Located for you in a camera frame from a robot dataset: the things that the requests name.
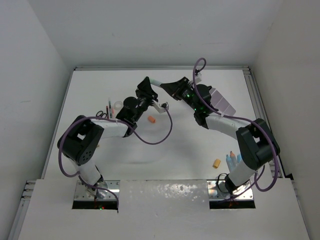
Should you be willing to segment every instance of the white panel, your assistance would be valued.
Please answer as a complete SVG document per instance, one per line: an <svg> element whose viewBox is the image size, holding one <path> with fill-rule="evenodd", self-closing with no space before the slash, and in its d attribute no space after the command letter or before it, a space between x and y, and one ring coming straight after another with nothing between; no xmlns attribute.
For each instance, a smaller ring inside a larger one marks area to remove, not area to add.
<svg viewBox="0 0 320 240"><path fill-rule="evenodd" d="M0 1L0 240L41 176L69 74L29 3Z"/></svg>
<svg viewBox="0 0 320 240"><path fill-rule="evenodd" d="M115 210L71 209L76 179L38 180L19 240L307 240L289 179L256 209L210 210L205 180L120 182Z"/></svg>
<svg viewBox="0 0 320 240"><path fill-rule="evenodd" d="M254 73L286 174L293 174L310 237L320 239L320 1L287 0Z"/></svg>
<svg viewBox="0 0 320 240"><path fill-rule="evenodd" d="M135 96L137 85L146 77L161 82L175 82L190 77L191 70L122 70L75 71L72 76L61 119L50 154L45 179L65 178L58 167L57 142L78 115L95 116L112 101L123 101ZM250 96L242 70L204 70L203 83L217 88L237 110L236 115L255 119ZM164 90L153 86L159 102L169 104L173 130L169 138L159 145L146 145L135 135L127 138L100 140L93 160L106 180L171 180L213 179L228 173L226 154L239 153L238 142L218 131L198 126L193 110L181 101L171 98ZM156 123L148 122L152 115ZM169 131L166 113L159 114L150 107L137 122L137 132L147 141L157 142ZM214 169L215 159L221 159ZM68 173L74 173L71 162L63 157Z"/></svg>
<svg viewBox="0 0 320 240"><path fill-rule="evenodd" d="M251 64L281 0L29 0L78 65Z"/></svg>

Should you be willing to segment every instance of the blue marker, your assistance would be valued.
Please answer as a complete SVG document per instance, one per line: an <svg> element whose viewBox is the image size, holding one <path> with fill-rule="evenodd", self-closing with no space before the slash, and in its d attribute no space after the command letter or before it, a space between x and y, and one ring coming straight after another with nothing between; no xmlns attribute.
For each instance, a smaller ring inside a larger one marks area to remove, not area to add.
<svg viewBox="0 0 320 240"><path fill-rule="evenodd" d="M242 160L241 154L238 154L238 155L236 156L236 160L238 161L238 163L241 162L241 160Z"/></svg>
<svg viewBox="0 0 320 240"><path fill-rule="evenodd" d="M231 157L229 157L229 155L226 155L225 161L226 161L226 164L228 165L229 172L231 173L233 169L235 169L235 166Z"/></svg>

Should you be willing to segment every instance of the white enclosure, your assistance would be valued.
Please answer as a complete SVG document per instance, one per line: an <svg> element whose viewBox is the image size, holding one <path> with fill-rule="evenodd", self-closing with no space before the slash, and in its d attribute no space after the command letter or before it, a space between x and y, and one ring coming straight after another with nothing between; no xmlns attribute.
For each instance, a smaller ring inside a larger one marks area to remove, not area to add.
<svg viewBox="0 0 320 240"><path fill-rule="evenodd" d="M71 66L254 62L281 0L29 0Z"/></svg>
<svg viewBox="0 0 320 240"><path fill-rule="evenodd" d="M155 86L159 102L169 104L173 120L169 138L155 146L140 142L134 135L103 139L92 157L104 179L120 180L119 214L115 210L72 209L77 178L61 174L57 154L57 141L66 128L78 115L94 116L104 110L109 97L115 102L134 96L145 76L169 83L190 77L191 73L191 69L75 71L52 140L44 179L35 184L19 240L42 236L49 240L308 239L289 179L279 179L267 193L254 189L254 209L211 210L206 179L228 173L225 157L230 150L239 152L238 143L220 132L198 126L189 106ZM237 116L255 118L243 70L204 70L202 79L223 94L237 110ZM157 122L148 122L148 115L153 115ZM156 142L166 135L169 120L165 113L151 108L137 125L137 132L144 139ZM222 160L218 169L212 167L216 158ZM75 172L65 157L63 165L68 173ZM259 183L266 187L271 181L267 164Z"/></svg>

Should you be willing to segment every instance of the small orange cylinder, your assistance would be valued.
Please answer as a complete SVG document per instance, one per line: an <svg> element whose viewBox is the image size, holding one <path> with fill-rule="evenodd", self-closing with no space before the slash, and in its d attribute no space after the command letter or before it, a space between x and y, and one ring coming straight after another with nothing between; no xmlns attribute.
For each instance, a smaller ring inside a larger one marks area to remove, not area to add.
<svg viewBox="0 0 320 240"><path fill-rule="evenodd" d="M148 120L150 123L153 123L153 124L156 122L156 119L153 116L148 116Z"/></svg>

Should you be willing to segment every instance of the white table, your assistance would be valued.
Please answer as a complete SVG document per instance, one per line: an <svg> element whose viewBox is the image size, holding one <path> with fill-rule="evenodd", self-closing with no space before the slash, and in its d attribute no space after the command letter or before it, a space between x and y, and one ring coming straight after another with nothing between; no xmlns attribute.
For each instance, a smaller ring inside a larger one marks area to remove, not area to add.
<svg viewBox="0 0 320 240"><path fill-rule="evenodd" d="M222 133L197 125L193 111L162 89L159 102L168 102L173 119L170 137L156 146L128 138L103 139L93 160L106 180L120 180L119 214L112 210L71 209L76 180L58 167L57 141L78 115L94 116L113 102L135 96L145 76L161 82L191 77L191 70L97 70L73 73L44 179L38 180L20 233L34 239L308 239L290 180L279 179L272 191L255 188L256 209L210 210L206 179L228 173L225 161L238 143ZM217 88L237 110L236 115L255 119L242 70L204 70L203 82ZM148 115L157 122L148 122ZM137 132L150 142L162 139L170 122L165 113L148 111L138 121ZM212 167L221 159L218 169ZM75 169L67 159L68 173ZM269 166L261 186L272 180ZM176 186L190 186L181 194Z"/></svg>

